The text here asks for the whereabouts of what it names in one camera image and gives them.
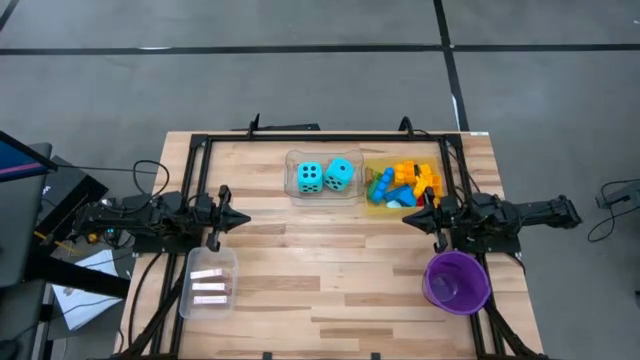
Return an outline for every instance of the gray floor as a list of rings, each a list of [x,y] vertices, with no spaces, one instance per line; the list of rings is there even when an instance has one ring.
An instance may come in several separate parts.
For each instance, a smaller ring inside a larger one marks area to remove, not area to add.
[[[636,0],[446,0],[445,10],[455,44],[640,43]],[[438,43],[431,1],[21,0],[0,33],[4,48],[356,42]],[[508,198],[564,193],[585,220],[522,232],[546,352],[637,359],[640,215],[600,243],[586,234],[607,216],[593,201],[600,185],[640,177],[640,52],[456,61],[470,127],[491,132]],[[257,112],[265,125],[393,129],[408,115],[424,129],[456,129],[439,53],[0,57],[2,129],[50,141],[78,165],[158,159],[169,130],[245,127]],[[129,176],[93,174],[117,196],[134,192]],[[65,359],[108,356],[121,312],[71,334]],[[52,332],[68,335],[60,324]]]

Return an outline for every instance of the wooden tabletop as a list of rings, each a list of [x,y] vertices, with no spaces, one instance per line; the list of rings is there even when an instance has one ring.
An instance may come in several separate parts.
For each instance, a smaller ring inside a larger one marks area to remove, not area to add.
[[[191,134],[167,134],[160,160],[171,172],[167,191],[180,189]],[[471,175],[483,192],[502,196],[489,136],[462,136]],[[207,190],[217,194],[219,186],[227,184],[232,207],[252,221],[221,237],[222,246],[232,247],[239,260],[235,310],[223,320],[185,320],[179,358],[255,359],[269,351],[276,359],[369,358],[371,352],[383,358],[474,359],[469,318],[448,314],[422,295],[422,275],[434,256],[433,236],[397,218],[367,217],[363,204],[293,206],[283,190],[284,160],[293,149],[360,149],[365,159],[440,159],[437,144],[427,142],[215,143]],[[163,182],[164,175],[158,175],[156,187]],[[125,335],[133,292],[152,257],[144,255],[136,262],[122,319]],[[157,309],[166,257],[156,262],[142,286],[136,335]],[[498,308],[525,343],[541,352],[522,269],[504,255],[487,259]],[[164,352],[169,349],[173,311],[167,319]],[[481,319],[487,350],[492,351],[483,312]]]

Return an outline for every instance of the black line on floor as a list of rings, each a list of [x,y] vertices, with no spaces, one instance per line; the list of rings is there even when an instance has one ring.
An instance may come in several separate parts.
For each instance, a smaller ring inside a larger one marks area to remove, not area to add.
[[[454,45],[454,52],[638,51],[640,44]]]
[[[453,109],[456,112],[456,121],[458,130],[469,131],[469,121],[467,120],[467,111],[464,107],[462,99],[462,89],[460,88],[460,78],[456,68],[456,60],[451,50],[451,39],[449,38],[449,28],[447,27],[447,18],[444,14],[442,0],[433,0],[433,6],[436,10],[436,18],[438,20],[438,29],[440,38],[442,39],[442,52],[444,54],[444,62],[447,66],[447,77],[449,78],[449,88],[453,97]]]
[[[301,53],[398,53],[442,51],[431,44],[273,45],[148,48],[13,48],[0,55],[196,55],[196,54],[301,54]]]
[[[15,10],[16,6],[18,6],[18,2],[20,2],[20,0],[11,0],[7,5],[7,8],[4,9],[2,16],[0,16],[0,33],[2,32],[2,29],[4,29],[4,26],[7,24],[7,21],[9,21],[11,14],[13,14],[13,10]]]

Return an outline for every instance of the purple cup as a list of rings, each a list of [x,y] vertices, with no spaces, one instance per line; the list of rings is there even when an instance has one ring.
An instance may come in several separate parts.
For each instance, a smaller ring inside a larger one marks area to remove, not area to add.
[[[434,305],[456,315],[478,312],[491,294],[484,268],[460,251],[438,254],[429,261],[422,291]]]

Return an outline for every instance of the monitor screen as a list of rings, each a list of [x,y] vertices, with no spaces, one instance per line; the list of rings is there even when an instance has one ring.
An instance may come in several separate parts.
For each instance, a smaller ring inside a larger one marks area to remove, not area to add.
[[[55,171],[51,160],[0,131],[0,182]]]

